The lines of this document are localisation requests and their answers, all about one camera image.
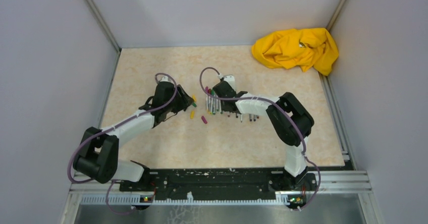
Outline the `purple pen cap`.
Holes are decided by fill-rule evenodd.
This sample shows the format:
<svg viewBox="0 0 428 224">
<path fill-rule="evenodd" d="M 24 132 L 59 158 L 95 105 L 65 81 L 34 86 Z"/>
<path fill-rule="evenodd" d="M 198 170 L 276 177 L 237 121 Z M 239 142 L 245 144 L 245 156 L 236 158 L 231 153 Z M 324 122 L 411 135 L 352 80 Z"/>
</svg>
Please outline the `purple pen cap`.
<svg viewBox="0 0 428 224">
<path fill-rule="evenodd" d="M 207 124 L 207 119 L 205 118 L 205 116 L 201 116 L 201 120 L 204 122 L 204 124 Z"/>
</svg>

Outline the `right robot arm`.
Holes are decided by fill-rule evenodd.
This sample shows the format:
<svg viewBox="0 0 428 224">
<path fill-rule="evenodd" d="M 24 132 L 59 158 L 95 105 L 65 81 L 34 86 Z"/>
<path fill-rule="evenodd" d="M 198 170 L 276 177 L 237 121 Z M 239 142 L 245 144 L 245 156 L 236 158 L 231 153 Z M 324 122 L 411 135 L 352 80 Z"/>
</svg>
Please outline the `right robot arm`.
<svg viewBox="0 0 428 224">
<path fill-rule="evenodd" d="M 307 173 L 305 154 L 314 119 L 296 96 L 286 92 L 267 98 L 246 91 L 237 92 L 226 80 L 215 85 L 213 91 L 223 111 L 264 116 L 270 120 L 279 139 L 286 144 L 284 183 L 287 188 L 297 190 Z"/>
</svg>

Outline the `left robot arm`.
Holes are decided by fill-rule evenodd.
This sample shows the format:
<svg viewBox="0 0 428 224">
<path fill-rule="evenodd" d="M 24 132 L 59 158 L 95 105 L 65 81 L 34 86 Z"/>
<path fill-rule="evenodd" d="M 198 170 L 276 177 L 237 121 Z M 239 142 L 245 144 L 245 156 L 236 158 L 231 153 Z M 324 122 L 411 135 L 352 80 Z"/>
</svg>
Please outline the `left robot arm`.
<svg viewBox="0 0 428 224">
<path fill-rule="evenodd" d="M 128 118 L 113 126 L 87 128 L 82 141 L 71 157 L 68 167 L 101 184 L 109 181 L 129 181 L 140 191 L 150 187 L 148 167 L 135 161 L 119 160 L 119 149 L 139 134 L 151 130 L 167 119 L 194 104 L 194 100 L 181 87 L 163 81 L 155 93 Z"/>
</svg>

